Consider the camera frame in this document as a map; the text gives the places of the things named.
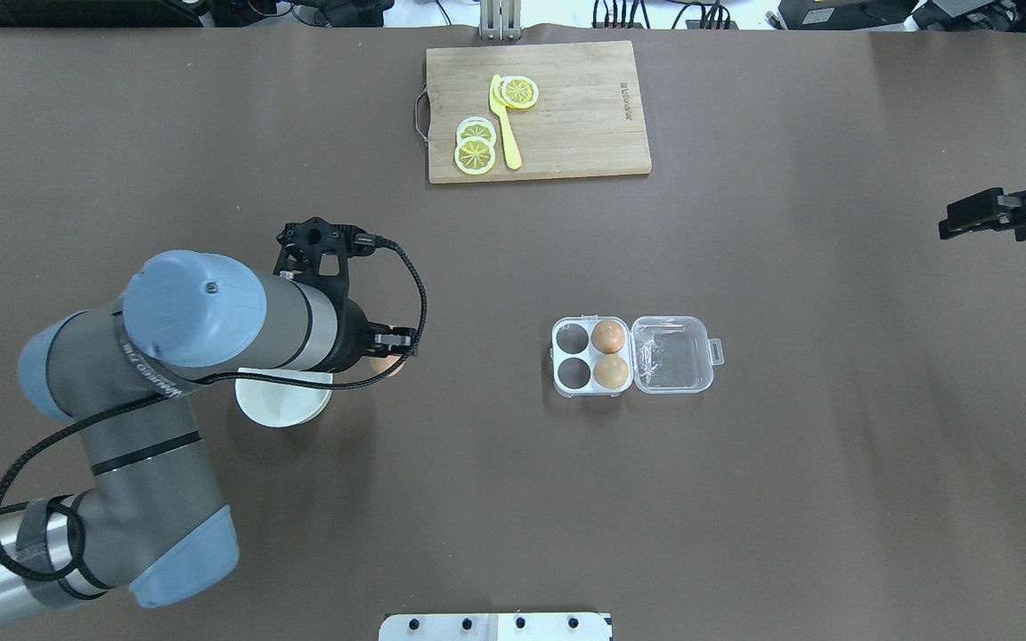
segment container lid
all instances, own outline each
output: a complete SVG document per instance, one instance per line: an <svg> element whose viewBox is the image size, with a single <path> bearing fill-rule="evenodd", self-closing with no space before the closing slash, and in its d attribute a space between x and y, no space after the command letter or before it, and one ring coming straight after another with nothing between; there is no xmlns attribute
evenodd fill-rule
<svg viewBox="0 0 1026 641"><path fill-rule="evenodd" d="M697 394L712 386L723 344L695 316L642 316L631 324L634 382L646 394Z"/></svg>

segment cutting board handle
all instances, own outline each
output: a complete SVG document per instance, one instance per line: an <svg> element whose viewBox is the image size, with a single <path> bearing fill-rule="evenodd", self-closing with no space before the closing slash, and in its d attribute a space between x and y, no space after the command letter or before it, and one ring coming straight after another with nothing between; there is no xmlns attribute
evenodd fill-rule
<svg viewBox="0 0 1026 641"><path fill-rule="evenodd" d="M429 149L430 132L429 130L427 131L422 130L421 107L423 97L427 98L427 109L428 109L430 107L430 93L427 93L427 85L425 84L422 86L422 93L419 93L419 97L415 98L415 130L419 132L419 135L422 135L422 142L425 143L427 149Z"/></svg>

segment metal bracket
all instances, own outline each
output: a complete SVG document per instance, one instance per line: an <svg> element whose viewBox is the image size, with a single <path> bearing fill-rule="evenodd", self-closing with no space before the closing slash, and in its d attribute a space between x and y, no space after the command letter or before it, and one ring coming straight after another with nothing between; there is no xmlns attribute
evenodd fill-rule
<svg viewBox="0 0 1026 641"><path fill-rule="evenodd" d="M521 39L521 0L481 0L481 40Z"/></svg>
<svg viewBox="0 0 1026 641"><path fill-rule="evenodd" d="M611 615L601 612L480 612L392 615L379 641L611 641Z"/></svg>

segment toy lemon slice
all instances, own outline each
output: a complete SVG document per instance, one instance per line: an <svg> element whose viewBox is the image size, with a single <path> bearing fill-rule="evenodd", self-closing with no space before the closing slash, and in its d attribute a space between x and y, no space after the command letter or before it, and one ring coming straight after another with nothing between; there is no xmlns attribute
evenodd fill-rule
<svg viewBox="0 0 1026 641"><path fill-rule="evenodd" d="M469 175L481 175L492 169L496 162L494 144L485 138L465 138L453 150L453 164Z"/></svg>
<svg viewBox="0 0 1026 641"><path fill-rule="evenodd" d="M537 105L537 98L541 97L541 89L537 88L537 82L532 78L525 76L502 77L502 82L498 85L498 97L506 106L514 110L528 110Z"/></svg>
<svg viewBox="0 0 1026 641"><path fill-rule="evenodd" d="M461 143L465 138L485 138L490 144L497 143L497 129L488 118L480 115L471 115L457 126L457 142Z"/></svg>

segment metal clamp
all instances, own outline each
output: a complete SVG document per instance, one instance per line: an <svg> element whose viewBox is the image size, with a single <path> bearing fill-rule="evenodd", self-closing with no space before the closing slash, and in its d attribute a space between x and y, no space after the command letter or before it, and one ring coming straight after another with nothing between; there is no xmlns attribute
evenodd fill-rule
<svg viewBox="0 0 1026 641"><path fill-rule="evenodd" d="M521 0L481 0L481 40L521 39Z"/></svg>
<svg viewBox="0 0 1026 641"><path fill-rule="evenodd" d="M422 121L420 118L423 97L427 98L427 105L430 105L430 93L428 93L427 85L425 84L422 86L422 93L419 93L419 97L415 98L415 130L419 132L419 135L421 135L422 142L425 143L427 147L430 147L430 134L428 131L422 130Z"/></svg>

